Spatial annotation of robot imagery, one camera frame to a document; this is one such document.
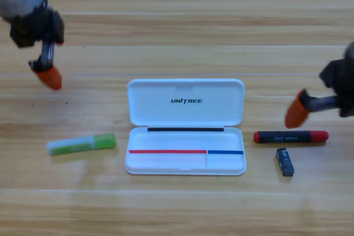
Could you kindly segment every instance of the open case lid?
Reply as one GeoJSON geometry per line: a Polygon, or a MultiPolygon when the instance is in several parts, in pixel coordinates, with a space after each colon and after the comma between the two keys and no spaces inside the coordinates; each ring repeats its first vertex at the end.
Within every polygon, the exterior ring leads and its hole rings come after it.
{"type": "Polygon", "coordinates": [[[244,84],[234,78],[136,79],[131,122],[150,127],[222,127],[242,120],[244,84]]]}

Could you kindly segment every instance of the robotic arm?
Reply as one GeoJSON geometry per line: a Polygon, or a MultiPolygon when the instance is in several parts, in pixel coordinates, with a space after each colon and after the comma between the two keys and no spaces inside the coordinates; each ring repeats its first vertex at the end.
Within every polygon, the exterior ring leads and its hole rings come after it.
{"type": "Polygon", "coordinates": [[[11,25],[10,37],[17,47],[42,41],[41,55],[30,61],[32,71],[53,90],[61,89],[61,75],[53,65],[54,44],[64,43],[64,22],[48,0],[0,0],[0,17],[11,25]]]}
{"type": "Polygon", "coordinates": [[[345,50],[343,59],[331,61],[319,74],[335,95],[316,98],[303,89],[288,108],[285,126],[301,126],[310,113],[339,109],[340,117],[354,116],[354,43],[345,50]]]}

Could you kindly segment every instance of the blue line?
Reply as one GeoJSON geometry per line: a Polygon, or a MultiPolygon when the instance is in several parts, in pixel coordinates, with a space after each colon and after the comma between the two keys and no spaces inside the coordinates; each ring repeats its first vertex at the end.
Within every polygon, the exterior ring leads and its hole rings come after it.
{"type": "Polygon", "coordinates": [[[208,154],[237,154],[243,155],[242,150],[208,150],[208,154]]]}

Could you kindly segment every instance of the white plastic case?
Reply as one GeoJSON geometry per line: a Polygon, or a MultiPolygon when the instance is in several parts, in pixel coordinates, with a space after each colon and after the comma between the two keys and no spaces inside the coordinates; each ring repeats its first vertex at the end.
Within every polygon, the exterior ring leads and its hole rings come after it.
{"type": "Polygon", "coordinates": [[[128,84],[132,174],[240,175],[244,84],[231,78],[137,79],[128,84]]]}

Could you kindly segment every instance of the green cap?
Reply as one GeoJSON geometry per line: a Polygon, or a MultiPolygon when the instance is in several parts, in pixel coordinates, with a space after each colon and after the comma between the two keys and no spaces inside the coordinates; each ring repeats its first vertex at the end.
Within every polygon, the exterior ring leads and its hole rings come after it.
{"type": "Polygon", "coordinates": [[[95,135],[95,149],[113,149],[116,146],[116,137],[113,133],[95,135]]]}

